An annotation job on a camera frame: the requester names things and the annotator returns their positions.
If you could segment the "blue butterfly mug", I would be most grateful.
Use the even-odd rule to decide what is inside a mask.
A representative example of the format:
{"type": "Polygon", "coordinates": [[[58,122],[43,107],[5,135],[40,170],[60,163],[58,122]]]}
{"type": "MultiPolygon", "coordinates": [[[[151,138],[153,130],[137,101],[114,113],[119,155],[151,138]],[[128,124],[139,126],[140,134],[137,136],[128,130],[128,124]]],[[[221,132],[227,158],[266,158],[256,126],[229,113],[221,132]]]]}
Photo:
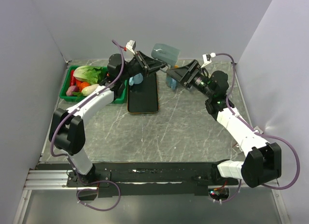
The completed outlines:
{"type": "Polygon", "coordinates": [[[178,86],[178,82],[170,77],[169,75],[166,76],[166,85],[171,88],[172,90],[176,90],[178,86]]]}

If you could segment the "light blue faceted mug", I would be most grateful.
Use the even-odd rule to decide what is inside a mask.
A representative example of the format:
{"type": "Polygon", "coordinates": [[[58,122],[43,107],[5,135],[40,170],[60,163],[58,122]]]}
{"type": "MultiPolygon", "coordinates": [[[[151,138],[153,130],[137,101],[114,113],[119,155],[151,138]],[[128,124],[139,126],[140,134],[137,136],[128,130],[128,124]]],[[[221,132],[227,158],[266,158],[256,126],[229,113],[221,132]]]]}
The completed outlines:
{"type": "Polygon", "coordinates": [[[141,84],[143,81],[143,75],[141,73],[136,74],[135,76],[130,77],[129,85],[133,86],[134,84],[141,84]]]}

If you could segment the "dark grey faceted mug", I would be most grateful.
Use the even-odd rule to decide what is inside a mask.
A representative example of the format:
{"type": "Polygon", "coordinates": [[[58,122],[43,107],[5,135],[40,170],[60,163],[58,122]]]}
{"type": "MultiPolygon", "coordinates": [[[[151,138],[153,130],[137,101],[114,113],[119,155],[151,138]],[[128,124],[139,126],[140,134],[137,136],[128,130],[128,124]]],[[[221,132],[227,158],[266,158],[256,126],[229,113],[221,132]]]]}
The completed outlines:
{"type": "Polygon", "coordinates": [[[167,65],[175,66],[180,50],[172,46],[156,43],[151,51],[151,57],[165,62],[167,65]]]}

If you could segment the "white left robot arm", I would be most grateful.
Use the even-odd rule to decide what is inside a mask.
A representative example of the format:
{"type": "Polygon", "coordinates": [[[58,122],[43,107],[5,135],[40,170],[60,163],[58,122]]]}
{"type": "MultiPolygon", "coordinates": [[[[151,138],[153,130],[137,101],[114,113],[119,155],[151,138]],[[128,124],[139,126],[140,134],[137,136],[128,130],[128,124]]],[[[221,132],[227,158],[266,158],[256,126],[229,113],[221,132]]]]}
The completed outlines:
{"type": "Polygon", "coordinates": [[[126,80],[138,74],[148,77],[165,66],[164,61],[140,51],[136,51],[129,62],[122,53],[114,54],[109,58],[105,78],[94,92],[66,110],[58,108],[54,111],[49,133],[51,155],[55,157],[54,148],[59,149],[59,155],[67,158],[82,185],[91,186],[96,179],[95,165],[84,150],[85,123],[120,97],[126,80]]]}

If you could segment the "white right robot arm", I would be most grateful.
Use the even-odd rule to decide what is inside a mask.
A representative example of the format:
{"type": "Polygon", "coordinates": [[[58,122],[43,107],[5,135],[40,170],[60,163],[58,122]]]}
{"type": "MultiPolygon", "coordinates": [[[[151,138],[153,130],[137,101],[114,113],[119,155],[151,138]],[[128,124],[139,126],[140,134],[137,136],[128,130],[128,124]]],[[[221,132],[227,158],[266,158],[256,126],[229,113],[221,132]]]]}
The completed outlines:
{"type": "Polygon", "coordinates": [[[168,69],[167,76],[186,88],[194,87],[207,97],[205,106],[208,114],[230,133],[245,155],[244,161],[215,163],[211,172],[215,184],[234,178],[255,188],[281,176],[280,146],[258,136],[246,122],[241,121],[240,113],[226,96],[229,84],[225,72],[216,70],[211,76],[206,76],[204,69],[193,60],[184,67],[168,69]]]}

